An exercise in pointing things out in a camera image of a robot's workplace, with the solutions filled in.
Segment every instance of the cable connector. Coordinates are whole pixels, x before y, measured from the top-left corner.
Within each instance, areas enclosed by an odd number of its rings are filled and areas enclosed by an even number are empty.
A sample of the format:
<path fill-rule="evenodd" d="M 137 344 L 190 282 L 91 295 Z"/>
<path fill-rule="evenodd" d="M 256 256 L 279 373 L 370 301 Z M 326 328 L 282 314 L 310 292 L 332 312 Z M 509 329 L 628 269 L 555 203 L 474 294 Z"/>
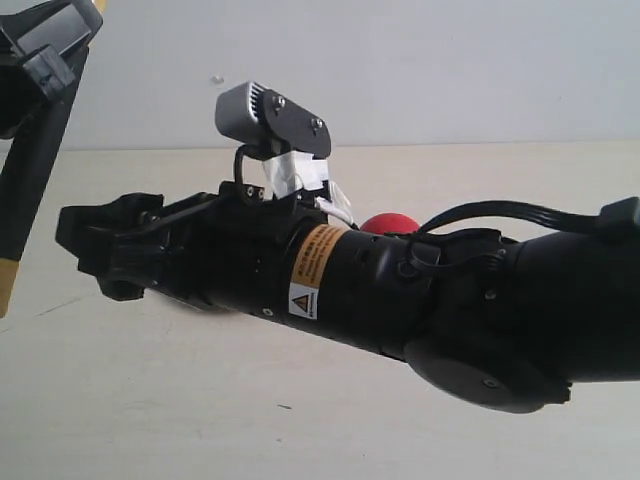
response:
<path fill-rule="evenodd" d="M 640 198 L 630 197 L 605 205 L 596 220 L 596 236 L 620 241 L 640 235 Z"/>

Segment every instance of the white wall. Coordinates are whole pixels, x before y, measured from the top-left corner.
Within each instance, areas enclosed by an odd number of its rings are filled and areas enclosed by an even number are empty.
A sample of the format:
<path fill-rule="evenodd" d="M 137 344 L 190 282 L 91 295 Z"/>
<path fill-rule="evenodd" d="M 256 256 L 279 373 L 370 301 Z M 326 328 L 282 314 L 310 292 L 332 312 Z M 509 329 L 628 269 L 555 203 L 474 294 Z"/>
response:
<path fill-rule="evenodd" d="M 340 149 L 331 160 L 360 220 L 427 219 L 487 198 L 594 213 L 638 194 L 639 154 L 640 143 L 499 145 Z M 0 323 L 0 478 L 637 476 L 640 384 L 577 386 L 569 405 L 531 416 L 489 412 L 403 364 L 284 327 L 156 295 L 108 301 L 54 243 L 63 205 L 140 190 L 178 199 L 230 173 L 229 151 L 61 156 Z"/>
<path fill-rule="evenodd" d="M 637 139 L 639 17 L 633 0 L 109 0 L 65 147 L 229 145 L 215 98 L 246 80 L 338 145 Z"/>

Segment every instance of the warning label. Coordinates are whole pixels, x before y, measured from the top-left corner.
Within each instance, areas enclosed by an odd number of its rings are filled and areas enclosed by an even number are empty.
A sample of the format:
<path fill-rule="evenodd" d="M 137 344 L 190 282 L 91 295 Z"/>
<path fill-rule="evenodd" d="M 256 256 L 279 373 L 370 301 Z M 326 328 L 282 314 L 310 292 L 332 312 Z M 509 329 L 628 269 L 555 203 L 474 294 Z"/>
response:
<path fill-rule="evenodd" d="M 291 275 L 289 313 L 317 320 L 322 275 L 333 248 L 346 231 L 331 225 L 320 225 L 305 239 Z"/>

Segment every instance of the robotic arm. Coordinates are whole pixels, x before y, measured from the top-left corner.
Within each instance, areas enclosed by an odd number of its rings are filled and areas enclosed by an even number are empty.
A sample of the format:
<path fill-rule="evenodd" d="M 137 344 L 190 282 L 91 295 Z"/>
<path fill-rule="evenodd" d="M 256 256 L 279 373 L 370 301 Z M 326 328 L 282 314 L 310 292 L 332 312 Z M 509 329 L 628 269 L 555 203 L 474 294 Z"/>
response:
<path fill-rule="evenodd" d="M 57 242 L 117 301 L 152 289 L 223 306 L 408 363 L 438 388 L 514 413 L 569 400 L 573 382 L 640 379 L 640 200 L 573 215 L 491 201 L 412 234 L 357 229 L 331 182 L 326 124 L 250 82 L 221 95 L 218 130 L 243 143 L 217 194 L 164 205 L 134 193 L 62 210 Z M 264 162 L 275 192 L 242 178 Z M 349 224 L 328 223 L 328 213 Z M 506 216 L 558 230 L 517 242 L 491 229 L 432 230 Z"/>

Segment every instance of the red ball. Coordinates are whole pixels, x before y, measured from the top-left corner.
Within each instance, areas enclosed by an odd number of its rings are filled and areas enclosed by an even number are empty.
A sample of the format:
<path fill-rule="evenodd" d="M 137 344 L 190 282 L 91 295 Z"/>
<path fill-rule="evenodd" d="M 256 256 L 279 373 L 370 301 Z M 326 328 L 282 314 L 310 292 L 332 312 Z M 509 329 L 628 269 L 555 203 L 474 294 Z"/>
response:
<path fill-rule="evenodd" d="M 420 225 L 413 218 L 401 213 L 381 213 L 364 222 L 363 232 L 383 235 L 385 233 L 413 233 Z"/>

